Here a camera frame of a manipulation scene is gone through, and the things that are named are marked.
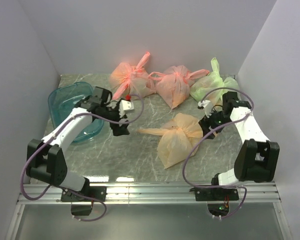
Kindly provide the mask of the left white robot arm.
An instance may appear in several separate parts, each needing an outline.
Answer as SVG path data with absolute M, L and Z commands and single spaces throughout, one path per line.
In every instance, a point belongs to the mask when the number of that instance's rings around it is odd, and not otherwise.
M 112 92 L 96 87 L 92 95 L 79 100 L 66 119 L 41 140 L 33 139 L 27 146 L 27 161 L 21 175 L 73 191 L 79 201 L 91 195 L 90 181 L 69 171 L 65 152 L 75 138 L 95 120 L 110 124 L 114 136 L 129 135 L 126 112 L 134 109 L 128 97 L 112 100 Z

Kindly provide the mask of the teal plastic tray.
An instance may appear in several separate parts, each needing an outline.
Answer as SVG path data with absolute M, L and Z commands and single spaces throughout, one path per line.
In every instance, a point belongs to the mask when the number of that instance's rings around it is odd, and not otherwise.
M 58 127 L 71 113 L 75 104 L 87 96 L 92 95 L 93 87 L 83 81 L 79 81 L 64 87 L 59 87 L 48 96 L 50 118 L 54 128 Z M 74 143 L 89 140 L 98 135 L 104 126 L 104 121 L 96 119 L 84 128 L 74 139 Z

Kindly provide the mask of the orange printed plastic bag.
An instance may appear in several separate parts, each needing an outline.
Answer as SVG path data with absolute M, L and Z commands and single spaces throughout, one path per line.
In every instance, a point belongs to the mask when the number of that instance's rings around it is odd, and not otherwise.
M 140 128 L 137 132 L 161 137 L 157 155 L 165 169 L 184 161 L 204 136 L 199 119 L 184 113 L 176 114 L 161 128 Z

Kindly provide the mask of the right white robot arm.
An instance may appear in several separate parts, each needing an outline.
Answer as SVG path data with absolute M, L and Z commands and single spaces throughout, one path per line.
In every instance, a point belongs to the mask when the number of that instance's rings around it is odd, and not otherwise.
M 220 133 L 225 124 L 234 124 L 242 141 L 234 167 L 217 173 L 211 180 L 210 194 L 214 199 L 223 199 L 228 193 L 227 186 L 234 187 L 246 181 L 273 181 L 280 146 L 263 133 L 253 115 L 251 103 L 240 100 L 237 92 L 228 91 L 222 95 L 221 110 L 216 110 L 212 101 L 207 99 L 199 101 L 198 108 L 205 112 L 199 121 L 204 136 L 213 139 L 215 135 L 211 130 Z

